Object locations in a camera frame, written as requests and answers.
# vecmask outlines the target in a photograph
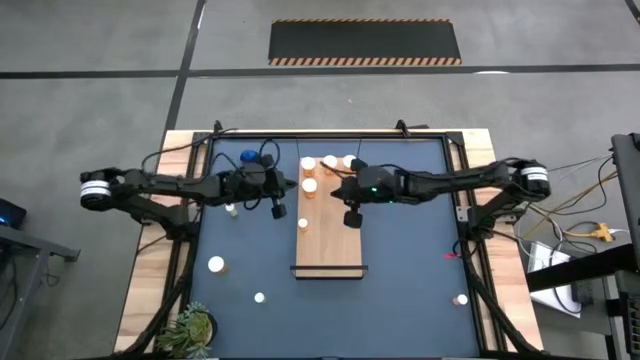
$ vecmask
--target succulent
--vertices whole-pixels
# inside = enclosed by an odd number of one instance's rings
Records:
[[[174,358],[206,359],[210,350],[207,340],[213,331],[207,313],[207,308],[199,302],[187,305],[158,335],[158,346]]]

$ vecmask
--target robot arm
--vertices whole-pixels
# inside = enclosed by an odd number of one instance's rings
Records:
[[[139,169],[106,168],[80,174],[80,182],[82,207],[92,211],[117,209],[129,213],[138,222],[156,221],[171,240],[185,234],[194,235],[187,207],[165,206],[144,194],[177,196],[208,206],[270,198],[272,215],[279,219],[286,215],[280,199],[297,185],[273,166],[270,155],[263,156],[258,163],[200,179],[148,174]]]
[[[386,168],[396,170],[391,173]],[[351,163],[355,176],[342,179],[339,189],[331,195],[351,208],[344,217],[345,225],[359,228],[361,204],[403,203],[417,205],[431,201],[440,194],[474,190],[485,187],[501,188],[502,192],[487,204],[468,210],[468,232],[472,237],[486,237],[483,228],[493,228],[495,221],[522,202],[537,202],[551,194],[546,168],[535,160],[509,158],[492,164],[432,174],[413,172],[392,164],[368,166],[355,159]]]

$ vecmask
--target plant pot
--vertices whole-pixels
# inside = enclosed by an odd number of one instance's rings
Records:
[[[209,314],[208,312],[205,312],[204,314],[207,315],[207,318],[211,323],[211,335],[209,335],[209,340],[206,343],[206,345],[209,346],[213,342],[213,339],[216,337],[216,334],[218,333],[218,322],[213,317],[213,315]]]

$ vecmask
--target cable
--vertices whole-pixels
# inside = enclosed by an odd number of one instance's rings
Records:
[[[576,249],[578,249],[578,250],[580,250],[580,251],[595,254],[595,253],[597,253],[597,252],[598,252],[598,248],[597,248],[597,247],[595,247],[595,245],[590,244],[590,243],[587,243],[587,242],[584,242],[584,241],[569,240],[569,239],[567,239],[567,238],[564,236],[564,235],[565,235],[565,234],[567,234],[569,231],[571,231],[571,230],[573,230],[573,229],[577,228],[578,226],[582,226],[582,225],[586,225],[586,224],[589,224],[589,225],[594,225],[594,224],[595,224],[595,225],[598,225],[598,223],[597,223],[597,222],[595,222],[595,221],[580,221],[580,222],[578,222],[578,223],[575,223],[575,224],[573,224],[573,225],[569,226],[569,227],[567,228],[567,230],[562,230],[562,228],[560,228],[560,230],[561,230],[561,233],[560,233],[560,234],[562,234],[562,235],[560,235],[558,232],[556,232],[556,229],[554,228],[554,229],[553,229],[553,235],[556,237],[556,239],[558,239],[558,240],[560,240],[560,241],[562,241],[562,242],[566,242],[567,244],[569,244],[569,245],[573,246],[574,248],[576,248]],[[578,247],[578,246],[576,246],[575,244],[580,244],[580,245],[588,246],[588,247],[590,247],[590,249],[591,249],[591,250],[585,250],[584,248]]]
[[[242,203],[242,206],[244,207],[245,210],[251,211],[251,210],[254,210],[255,208],[257,208],[258,205],[260,205],[260,201],[262,201],[262,196],[260,196],[258,198],[258,200],[256,200],[256,202],[253,205],[249,206],[249,205],[247,205],[247,203],[249,203],[249,202],[245,201],[245,202]]]
[[[273,162],[273,165],[271,165],[270,167],[267,167],[263,170],[256,170],[256,171],[248,171],[245,169],[240,169],[238,167],[238,165],[236,165],[236,163],[233,161],[233,159],[231,159],[229,157],[229,155],[223,153],[223,152],[219,152],[217,153],[213,159],[211,160],[211,168],[213,168],[213,165],[216,163],[216,160],[218,160],[218,157],[222,156],[224,157],[229,164],[231,164],[231,166],[233,166],[233,168],[239,172],[242,176],[246,176],[247,174],[263,174],[266,173],[269,170],[275,169],[275,167],[278,165],[278,163],[280,162],[280,145],[278,145],[278,143],[276,143],[275,141],[273,141],[272,139],[265,139],[265,141],[262,143],[262,145],[260,145],[260,151],[258,152],[258,155],[260,157],[262,157],[262,151],[264,149],[264,146],[268,143],[272,143],[273,145],[275,145],[276,147],[276,160]],[[207,178],[208,175],[204,175],[204,176],[200,176],[200,178],[198,178],[196,181],[190,182],[188,183],[189,185],[197,185],[197,184],[201,184],[202,182],[204,182],[204,180]]]
[[[166,237],[167,237],[167,234],[164,234],[164,235],[160,236],[159,238],[153,240],[152,242],[146,244],[145,246],[141,247],[140,249],[138,249],[138,251],[136,251],[136,256],[138,256],[144,249],[148,248],[151,245],[156,244],[158,241],[160,241],[160,240],[162,240],[162,239],[164,239]]]
[[[201,213],[201,212],[202,212],[202,207],[199,207],[199,208],[198,208],[198,211],[196,211],[196,214],[193,216],[193,220],[191,220],[191,222],[196,221],[196,219],[198,218],[198,215],[200,215],[200,213]],[[158,243],[158,241],[160,241],[160,240],[162,240],[162,239],[164,239],[164,238],[166,238],[166,237],[167,237],[167,234],[164,234],[164,235],[160,236],[159,238],[157,238],[157,239],[153,240],[152,242],[150,242],[150,243],[146,244],[145,246],[141,247],[140,249],[138,249],[138,251],[136,251],[136,256],[138,256],[138,255],[139,255],[139,254],[140,254],[144,249],[146,249],[146,248],[148,248],[149,246],[152,246],[152,245],[154,245],[154,244]]]
[[[331,171],[332,173],[338,175],[338,177],[341,178],[341,179],[344,179],[344,176],[342,176],[343,174],[344,175],[357,175],[355,172],[349,172],[349,171],[334,169],[331,166],[325,164],[324,161],[320,161],[320,165],[323,168],[325,168],[325,169]]]
[[[264,169],[263,171],[260,171],[260,172],[267,172],[269,170],[275,169],[276,166],[278,166],[278,164],[280,163],[280,145],[278,145],[277,142],[273,141],[273,139],[265,139],[262,142],[262,145],[260,145],[260,149],[258,150],[258,155],[260,157],[262,157],[262,150],[264,150],[265,145],[267,145],[269,143],[273,144],[276,147],[276,160],[273,162],[273,165],[271,165],[270,167],[268,167],[268,168],[266,168],[266,169]]]
[[[583,164],[584,164],[584,165],[591,165],[591,164],[593,164],[594,162],[596,162],[596,161],[598,161],[598,160],[602,160],[602,159],[607,158],[607,157],[609,157],[609,156],[611,156],[611,155],[606,154],[606,155],[599,156],[599,157],[596,157],[596,158],[593,158],[593,159],[584,160],[584,161],[580,161],[580,162],[573,163],[573,164],[569,164],[569,165],[562,165],[562,166],[558,166],[558,167],[555,167],[555,168],[549,169],[549,170],[547,170],[547,171],[548,171],[548,172],[554,172],[554,171],[558,171],[558,170],[562,170],[562,169],[567,169],[567,168],[571,168],[571,167],[578,166],[578,165],[583,165]]]
[[[584,196],[582,196],[582,197],[576,199],[576,201],[573,204],[557,210],[556,212],[554,212],[554,214],[555,215],[562,215],[562,216],[584,214],[584,213],[587,213],[587,212],[590,212],[590,211],[598,210],[600,208],[603,208],[605,205],[607,205],[607,192],[604,190],[604,186],[602,185],[602,168],[604,168],[604,166],[611,160],[613,160],[613,157],[610,157],[607,160],[605,160],[600,165],[600,167],[598,168],[598,186],[600,187],[600,191],[602,191],[602,197],[603,197],[602,204],[600,204],[600,205],[598,205],[596,207],[593,207],[591,209],[587,209],[587,210],[580,210],[580,211],[574,211],[574,212],[569,212],[569,213],[559,213],[559,212],[557,212],[557,211],[565,210],[565,209],[568,209],[568,208],[570,208],[572,206],[575,206],[580,200],[582,200],[584,198]]]
[[[603,187],[603,185],[602,185],[602,184],[604,184],[605,182],[607,182],[607,181],[609,181],[609,180],[611,180],[611,179],[613,179],[613,178],[615,178],[615,177],[617,176],[617,172],[616,172],[616,171],[613,171],[613,172],[611,172],[609,175],[607,175],[604,179],[602,179],[602,177],[601,177],[602,168],[604,167],[604,164],[606,164],[607,162],[609,162],[609,160],[610,160],[610,159],[605,160],[605,161],[600,165],[600,168],[598,169],[598,182],[597,182],[597,183],[595,183],[595,184],[593,184],[593,185],[591,185],[591,186],[587,187],[585,190],[581,191],[581,192],[580,192],[580,193],[578,193],[577,195],[574,195],[574,196],[572,196],[571,198],[569,198],[569,199],[567,199],[567,200],[563,201],[560,205],[558,205],[558,206],[557,206],[555,209],[553,209],[553,210],[546,210],[546,209],[543,209],[543,208],[541,208],[541,207],[537,206],[537,208],[538,208],[538,209],[545,211],[545,212],[546,212],[546,214],[544,214],[544,215],[543,215],[543,219],[542,219],[542,220],[540,220],[536,225],[534,225],[534,226],[533,226],[533,227],[532,227],[532,228],[531,228],[531,229],[530,229],[530,230],[529,230],[529,231],[528,231],[528,232],[523,236],[523,238],[527,238],[527,237],[531,236],[533,233],[535,233],[535,232],[536,232],[536,230],[540,227],[540,225],[542,225],[542,223],[543,223],[545,220],[547,220],[547,219],[549,218],[549,216],[551,216],[551,215],[553,215],[553,214],[556,214],[556,213],[557,213],[558,211],[560,211],[560,210],[564,210],[564,209],[567,209],[567,208],[569,208],[569,207],[571,207],[571,206],[574,206],[575,204],[577,204],[577,203],[578,203],[578,201],[580,201],[582,198],[584,198],[587,194],[589,194],[591,191],[593,191],[593,190],[594,190],[595,188],[597,188],[598,186],[600,186],[600,188],[602,189],[603,194],[605,194],[605,199],[606,199],[606,193],[604,192],[604,187]],[[574,203],[573,203],[573,204],[571,204],[571,205],[570,205],[570,206],[568,206],[568,207],[564,207],[565,205],[567,205],[567,204],[568,204],[569,202],[571,202],[571,201],[574,201]],[[588,211],[596,210],[596,209],[598,209],[598,208],[600,208],[600,207],[593,208],[593,209],[588,209],[588,210],[583,210],[582,212],[563,213],[563,214],[561,214],[561,215],[573,215],[573,214],[575,214],[575,213],[584,213],[584,212],[588,212]]]
[[[165,154],[165,153],[172,152],[172,151],[178,151],[178,150],[186,149],[186,148],[188,148],[190,146],[200,145],[200,144],[202,144],[203,142],[205,142],[207,140],[216,140],[220,136],[220,134],[224,134],[226,132],[235,131],[235,130],[238,130],[238,128],[230,128],[230,129],[225,129],[225,130],[221,130],[221,131],[218,131],[218,132],[212,132],[208,136],[206,136],[206,137],[204,137],[202,139],[198,139],[198,140],[196,140],[196,141],[194,141],[192,143],[189,143],[187,145],[183,145],[183,146],[178,146],[178,147],[175,147],[175,148],[163,149],[163,150],[160,150],[160,151],[152,152],[151,154],[145,156],[144,159],[142,159],[142,162],[140,163],[140,169],[142,169],[143,173],[146,173],[145,169],[146,169],[147,161],[149,161],[149,159],[153,158],[154,156],[158,156],[158,155]]]
[[[570,227],[569,229],[574,228],[574,227],[577,227],[578,225],[581,225],[581,223],[578,223],[578,224],[576,224],[576,225],[573,225],[573,226],[572,226],[572,227]],[[594,252],[598,252],[598,249],[597,249],[595,246],[593,246],[593,245],[591,245],[591,244],[588,244],[588,243],[582,243],[582,244],[590,245],[590,246],[592,246],[592,247],[594,248]],[[556,245],[556,246],[554,246],[553,248],[551,248],[551,255],[552,255],[552,256],[553,256],[553,253],[555,253],[555,252],[556,252],[556,250],[557,250],[557,246],[558,246],[558,245]],[[549,267],[553,266],[553,264],[551,263],[551,260],[549,260],[549,265],[548,265],[548,266],[549,266]],[[564,309],[564,311],[566,311],[566,312],[568,312],[568,313],[571,313],[571,314],[580,314],[580,311],[573,311],[573,310],[570,310],[570,309],[568,309],[568,308],[567,308],[567,306],[566,306],[566,305],[562,302],[562,300],[560,299],[560,295],[558,295],[558,288],[557,288],[557,287],[554,287],[554,288],[553,288],[553,295],[555,296],[556,300],[558,301],[558,304],[560,304],[560,306],[562,307],[562,309]]]
[[[538,258],[538,257],[532,255],[529,251],[527,251],[527,249],[525,249],[524,245],[522,245],[523,242],[534,242],[534,241],[524,240],[521,237],[512,236],[512,235],[509,235],[509,234],[506,234],[506,233],[503,233],[501,231],[494,230],[494,229],[489,229],[489,230],[494,234],[497,234],[497,235],[500,235],[500,236],[504,236],[507,239],[515,241],[516,243],[518,243],[518,246],[520,247],[520,249],[527,255],[527,257],[529,259],[533,259],[534,261],[542,261],[543,262],[542,263],[543,266],[544,266],[544,260],[549,260],[549,259],[551,259],[553,257],[553,255],[551,255],[551,256],[549,256],[549,258],[544,258],[544,259]]]
[[[455,256],[462,257],[462,254],[458,254],[458,251],[456,250],[458,245],[460,245],[460,252],[462,253],[462,241],[461,241],[461,239],[458,239],[453,243],[453,246],[451,247],[451,253],[454,254]],[[471,251],[471,253],[468,256],[469,259],[471,257],[473,257],[473,255],[475,255],[475,253],[478,251],[479,247],[480,246],[478,244],[476,244],[476,246],[473,248],[473,250]]]

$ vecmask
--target black and orange striped mat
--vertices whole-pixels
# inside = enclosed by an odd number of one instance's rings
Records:
[[[449,19],[282,19],[271,25],[269,64],[460,65]]]

